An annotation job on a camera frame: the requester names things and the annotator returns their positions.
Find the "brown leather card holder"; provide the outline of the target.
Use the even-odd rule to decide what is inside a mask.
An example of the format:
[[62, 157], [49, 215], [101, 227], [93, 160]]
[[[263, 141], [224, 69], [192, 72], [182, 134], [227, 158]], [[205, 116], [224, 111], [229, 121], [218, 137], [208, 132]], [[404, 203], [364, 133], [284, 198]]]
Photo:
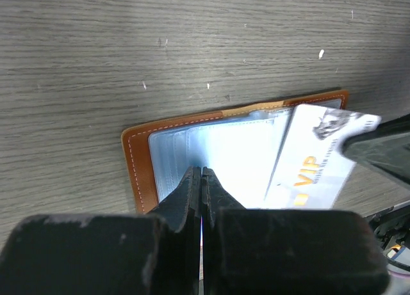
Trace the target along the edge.
[[139, 214], [175, 190], [190, 167], [220, 172], [219, 184], [257, 207], [268, 187], [291, 112], [300, 104], [345, 109], [349, 92], [304, 97], [168, 118], [126, 129], [121, 136]]

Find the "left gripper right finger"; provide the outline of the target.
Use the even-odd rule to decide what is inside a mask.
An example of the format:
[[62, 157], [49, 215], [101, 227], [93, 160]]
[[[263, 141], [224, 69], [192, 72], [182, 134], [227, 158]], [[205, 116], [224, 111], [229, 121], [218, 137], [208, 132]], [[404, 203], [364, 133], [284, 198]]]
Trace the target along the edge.
[[387, 263], [350, 211], [246, 209], [202, 171], [206, 294], [382, 294]]

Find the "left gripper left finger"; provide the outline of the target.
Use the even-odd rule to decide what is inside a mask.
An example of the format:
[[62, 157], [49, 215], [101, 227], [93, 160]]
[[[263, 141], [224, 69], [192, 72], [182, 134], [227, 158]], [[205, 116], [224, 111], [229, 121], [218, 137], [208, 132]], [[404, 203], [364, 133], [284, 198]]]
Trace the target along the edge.
[[2, 294], [197, 294], [201, 170], [147, 214], [24, 218], [1, 251]]

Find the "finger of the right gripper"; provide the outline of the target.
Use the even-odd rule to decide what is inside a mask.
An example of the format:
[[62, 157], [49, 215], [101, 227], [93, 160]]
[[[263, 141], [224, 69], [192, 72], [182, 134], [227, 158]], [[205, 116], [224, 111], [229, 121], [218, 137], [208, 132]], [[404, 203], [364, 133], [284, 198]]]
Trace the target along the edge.
[[346, 139], [341, 150], [350, 160], [409, 189], [409, 115]]

